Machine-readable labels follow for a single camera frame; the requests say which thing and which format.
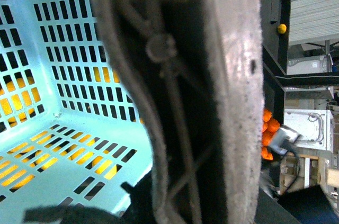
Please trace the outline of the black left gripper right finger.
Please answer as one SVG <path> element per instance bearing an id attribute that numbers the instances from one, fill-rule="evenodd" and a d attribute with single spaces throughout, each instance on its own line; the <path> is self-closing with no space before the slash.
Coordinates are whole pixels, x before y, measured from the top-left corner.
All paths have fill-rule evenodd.
<path id="1" fill-rule="evenodd" d="M 336 212 L 320 185 L 270 197 L 259 190 L 255 223 L 336 223 Z"/>

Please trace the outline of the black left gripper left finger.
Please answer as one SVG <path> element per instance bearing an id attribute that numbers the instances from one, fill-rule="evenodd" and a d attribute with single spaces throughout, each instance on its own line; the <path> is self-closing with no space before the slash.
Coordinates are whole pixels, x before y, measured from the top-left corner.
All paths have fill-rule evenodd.
<path id="1" fill-rule="evenodd" d="M 26 210 L 23 223 L 124 223 L 122 218 L 93 207 L 58 205 Z"/>

